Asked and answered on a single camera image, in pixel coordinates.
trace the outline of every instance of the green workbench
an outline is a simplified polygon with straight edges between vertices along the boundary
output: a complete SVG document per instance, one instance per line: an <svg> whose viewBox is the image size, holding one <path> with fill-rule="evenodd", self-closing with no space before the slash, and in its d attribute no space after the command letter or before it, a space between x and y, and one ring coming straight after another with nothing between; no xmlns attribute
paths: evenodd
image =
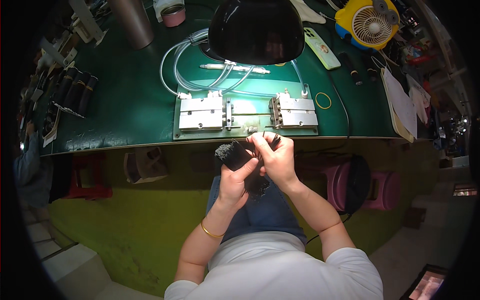
<svg viewBox="0 0 480 300"><path fill-rule="evenodd" d="M315 10L334 16L334 11L328 6L315 1L307 3ZM168 48L189 34L208 27L213 10L187 3L187 19L174 28L166 28L163 23L158 23L153 8L147 9L147 13L155 38L141 50L132 50L113 16L101 25L103 30L108 28L108 32L100 45L95 47L93 41L89 44L80 42L77 46L75 66L83 72L95 75L99 82L88 104L86 119L62 113L57 139L41 148L42 155L173 142L175 96L160 82L160 61ZM368 79L366 68L360 59L361 52L340 39L334 31L333 21L327 20L324 25L313 24L313 27L333 48L334 53L344 51L349 54L363 79L363 84L356 86L346 68L329 71L349 112L351 136L399 138L391 123L382 81L378 78L377 82L373 83ZM216 79L220 70L198 67L211 62L197 47L189 47L180 59L179 70L191 81ZM305 83L310 87L311 96L324 92L332 99L331 108L316 109L319 119L318 136L309 138L346 137L348 129L345 113L328 80L328 71L307 45L297 62ZM172 65L173 55L167 58L164 77L167 84L175 90L177 85L173 78ZM289 63L282 67L264 67L270 70L271 74L252 73L249 78L299 82ZM241 78L243 75L241 72L232 72L229 78ZM39 100L34 116L38 128L41 128L50 93L51 89ZM320 95L318 99L322 106L328 106L328 100L323 96Z"/></svg>

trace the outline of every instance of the person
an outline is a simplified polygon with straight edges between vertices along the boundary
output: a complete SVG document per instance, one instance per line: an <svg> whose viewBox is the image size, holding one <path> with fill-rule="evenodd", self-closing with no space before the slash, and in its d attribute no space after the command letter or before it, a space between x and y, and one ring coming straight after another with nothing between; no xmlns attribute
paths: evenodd
<svg viewBox="0 0 480 300"><path fill-rule="evenodd" d="M256 158L237 171L223 165L214 178L206 217L182 246L165 300L383 299L377 269L355 248L337 211L297 178L293 141L281 137L272 150L274 136L247 138L264 160L261 175L271 181L260 199L243 194ZM305 253L306 236L282 192L318 232L325 262Z"/></svg>
<svg viewBox="0 0 480 300"><path fill-rule="evenodd" d="M40 157L38 132L31 121L26 125L25 135L23 153L19 152L19 143L15 143L15 186L20 199L35 208L45 208L49 203L68 194L72 178L72 155Z"/></svg>

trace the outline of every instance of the white t-shirt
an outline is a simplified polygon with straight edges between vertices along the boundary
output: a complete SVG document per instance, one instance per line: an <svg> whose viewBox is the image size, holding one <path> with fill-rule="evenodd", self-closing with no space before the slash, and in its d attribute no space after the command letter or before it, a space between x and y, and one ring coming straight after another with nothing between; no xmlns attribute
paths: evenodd
<svg viewBox="0 0 480 300"><path fill-rule="evenodd" d="M165 300L383 299L380 275L365 252L342 248L325 262L280 231L244 234L218 247L204 281L172 283Z"/></svg>

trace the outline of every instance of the plastic stool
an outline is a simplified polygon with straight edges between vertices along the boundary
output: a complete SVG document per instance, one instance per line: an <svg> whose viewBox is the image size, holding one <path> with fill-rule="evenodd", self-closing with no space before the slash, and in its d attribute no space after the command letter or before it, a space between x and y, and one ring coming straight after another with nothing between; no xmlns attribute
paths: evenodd
<svg viewBox="0 0 480 300"><path fill-rule="evenodd" d="M372 180L378 181L376 199L366 199L362 208L390 210L400 201L400 174L397 172L372 172Z"/></svg>
<svg viewBox="0 0 480 300"><path fill-rule="evenodd" d="M327 176L327 201L337 210L345 210L347 180L350 171L348 158L326 158L322 156L298 159L295 162L297 175L303 181L303 175L315 171Z"/></svg>
<svg viewBox="0 0 480 300"><path fill-rule="evenodd" d="M105 187L102 179L101 161L105 160L105 153L91 154L86 156L74 156L72 160L72 181L68 195L62 199L84 198L95 200L97 198L112 197L112 188ZM80 179L80 170L91 165L95 187L83 188Z"/></svg>

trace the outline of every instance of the phone case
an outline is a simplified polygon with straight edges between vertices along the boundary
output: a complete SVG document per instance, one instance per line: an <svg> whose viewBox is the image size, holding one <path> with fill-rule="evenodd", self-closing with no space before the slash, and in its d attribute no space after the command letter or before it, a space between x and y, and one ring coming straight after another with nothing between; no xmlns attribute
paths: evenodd
<svg viewBox="0 0 480 300"><path fill-rule="evenodd" d="M336 69L341 66L335 54L333 54L328 45L313 28L304 27L303 31L305 33L305 42L310 46L327 70Z"/></svg>

